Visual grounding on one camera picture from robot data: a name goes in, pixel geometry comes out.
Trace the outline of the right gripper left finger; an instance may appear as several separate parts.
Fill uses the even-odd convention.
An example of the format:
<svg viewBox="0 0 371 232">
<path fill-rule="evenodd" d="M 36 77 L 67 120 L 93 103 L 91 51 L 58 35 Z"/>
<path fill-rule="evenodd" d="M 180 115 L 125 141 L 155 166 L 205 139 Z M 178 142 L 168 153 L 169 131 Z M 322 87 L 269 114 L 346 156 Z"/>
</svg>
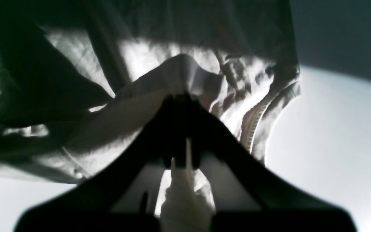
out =
<svg viewBox="0 0 371 232">
<path fill-rule="evenodd" d="M 174 159 L 186 166 L 186 95 L 167 97 L 156 116 L 133 143 L 107 168 L 71 191 L 27 210 L 15 232 L 159 232 L 160 223 L 147 213 L 149 191 L 140 194 L 134 212 L 112 213 L 112 206 L 134 183 L 146 164 L 168 168 Z"/>
</svg>

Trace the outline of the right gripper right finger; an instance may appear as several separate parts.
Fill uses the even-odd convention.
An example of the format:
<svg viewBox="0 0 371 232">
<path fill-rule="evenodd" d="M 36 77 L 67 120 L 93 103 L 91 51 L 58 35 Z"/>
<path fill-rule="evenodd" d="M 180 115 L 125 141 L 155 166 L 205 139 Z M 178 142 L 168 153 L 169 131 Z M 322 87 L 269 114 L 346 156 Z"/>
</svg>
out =
<svg viewBox="0 0 371 232">
<path fill-rule="evenodd" d="M 192 167 L 208 179 L 212 232 L 356 232 L 346 210 L 268 170 L 193 96 L 185 96 Z"/>
</svg>

